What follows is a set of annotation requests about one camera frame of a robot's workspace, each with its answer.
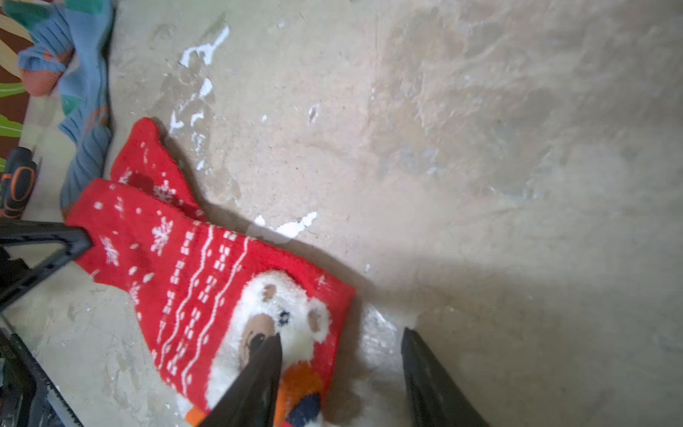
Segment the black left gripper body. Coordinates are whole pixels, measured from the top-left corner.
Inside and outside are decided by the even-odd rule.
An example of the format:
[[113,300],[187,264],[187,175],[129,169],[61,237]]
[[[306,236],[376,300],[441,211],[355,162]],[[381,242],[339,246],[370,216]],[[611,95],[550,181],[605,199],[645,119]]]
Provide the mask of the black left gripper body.
[[5,317],[1,318],[1,425],[83,427]]

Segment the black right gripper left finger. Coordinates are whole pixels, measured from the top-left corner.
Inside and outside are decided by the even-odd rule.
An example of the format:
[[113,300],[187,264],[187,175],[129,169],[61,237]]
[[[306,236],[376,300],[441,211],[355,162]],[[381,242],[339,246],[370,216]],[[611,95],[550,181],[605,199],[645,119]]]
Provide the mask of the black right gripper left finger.
[[274,425],[282,360],[279,334],[265,339],[245,369],[199,426]]

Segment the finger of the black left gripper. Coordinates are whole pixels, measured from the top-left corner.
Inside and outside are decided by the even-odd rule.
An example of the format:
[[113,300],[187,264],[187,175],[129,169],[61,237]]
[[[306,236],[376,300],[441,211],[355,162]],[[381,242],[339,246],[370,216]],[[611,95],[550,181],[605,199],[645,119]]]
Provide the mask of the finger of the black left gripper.
[[4,310],[92,247],[83,228],[61,222],[1,222],[1,308]]

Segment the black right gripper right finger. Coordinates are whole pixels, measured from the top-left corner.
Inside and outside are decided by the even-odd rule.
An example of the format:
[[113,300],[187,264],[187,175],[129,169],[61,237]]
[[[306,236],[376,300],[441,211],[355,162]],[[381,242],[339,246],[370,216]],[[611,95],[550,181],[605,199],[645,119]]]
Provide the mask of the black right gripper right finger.
[[404,329],[401,356],[412,425],[489,427],[414,329]]

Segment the red christmas sock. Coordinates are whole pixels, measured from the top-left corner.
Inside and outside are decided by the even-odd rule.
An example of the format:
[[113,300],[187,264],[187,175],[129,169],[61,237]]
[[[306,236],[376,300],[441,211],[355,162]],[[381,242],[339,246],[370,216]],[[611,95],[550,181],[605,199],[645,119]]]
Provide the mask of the red christmas sock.
[[260,240],[192,219],[132,186],[95,180],[67,223],[78,265],[133,300],[163,381],[211,411],[269,336],[283,359],[274,423],[321,426],[354,288]]
[[134,124],[112,165],[110,180],[174,206],[192,220],[206,220],[182,170],[161,142],[157,123],[151,118],[144,117]]

